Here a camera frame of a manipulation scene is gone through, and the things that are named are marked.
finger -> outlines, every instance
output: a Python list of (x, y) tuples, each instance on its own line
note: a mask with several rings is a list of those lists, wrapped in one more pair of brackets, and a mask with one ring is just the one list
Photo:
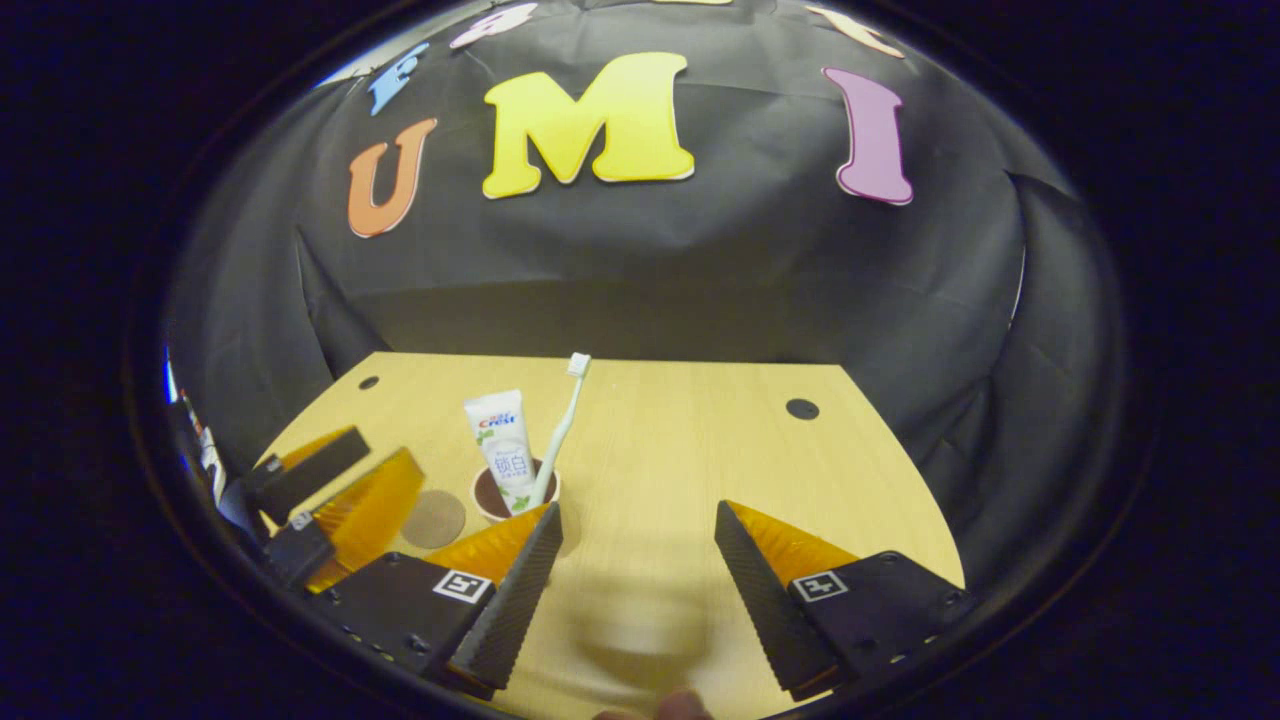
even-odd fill
[(712, 720), (703, 698), (692, 688), (680, 688), (658, 703), (654, 720)]

toothbrush head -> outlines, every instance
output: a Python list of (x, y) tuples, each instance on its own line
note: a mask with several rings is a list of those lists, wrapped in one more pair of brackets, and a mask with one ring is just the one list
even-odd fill
[(568, 359), (568, 370), (566, 373), (573, 375), (575, 378), (586, 377), (586, 366), (591, 364), (590, 355), (582, 355), (581, 352), (575, 352), (572, 357)]

black cloth backdrop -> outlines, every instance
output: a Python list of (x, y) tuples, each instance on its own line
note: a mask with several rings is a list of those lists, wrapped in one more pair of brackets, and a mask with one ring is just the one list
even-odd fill
[[(376, 73), (307, 94), (195, 223), (168, 332), (229, 473), (376, 350), (838, 363), (932, 488), (969, 585), (1032, 574), (1094, 502), (1124, 387), (1102, 241), (1037, 142), (919, 50), (890, 38), (906, 59), (888, 56), (799, 3), (549, 0), (449, 50), (484, 14), (426, 36), (378, 117)], [(490, 87), (541, 70), (576, 99), (609, 60), (655, 50), (689, 61), (675, 109), (692, 177), (585, 167), (561, 186), (531, 150), (535, 192), (483, 196)], [(837, 187), (849, 128), (823, 67), (902, 99), (909, 205)], [(408, 217), (357, 237), (351, 160), (425, 118), (439, 126)], [(603, 132), (588, 163), (602, 147)]]

pink letter i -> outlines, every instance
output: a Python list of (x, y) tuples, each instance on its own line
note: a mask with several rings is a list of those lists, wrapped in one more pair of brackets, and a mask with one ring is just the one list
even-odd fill
[(902, 147), (895, 111), (902, 100), (892, 90), (838, 68), (822, 74), (840, 86), (849, 113), (849, 163), (836, 182), (850, 195), (893, 205), (911, 201), (911, 183), (902, 177)]

toothpaste tube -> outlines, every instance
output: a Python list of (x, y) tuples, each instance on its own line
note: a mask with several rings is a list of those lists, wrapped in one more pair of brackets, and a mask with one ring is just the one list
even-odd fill
[(525, 429), (524, 396), (518, 389), (508, 389), (467, 400), (462, 406), (507, 509), (515, 515), (529, 507), (536, 478)]

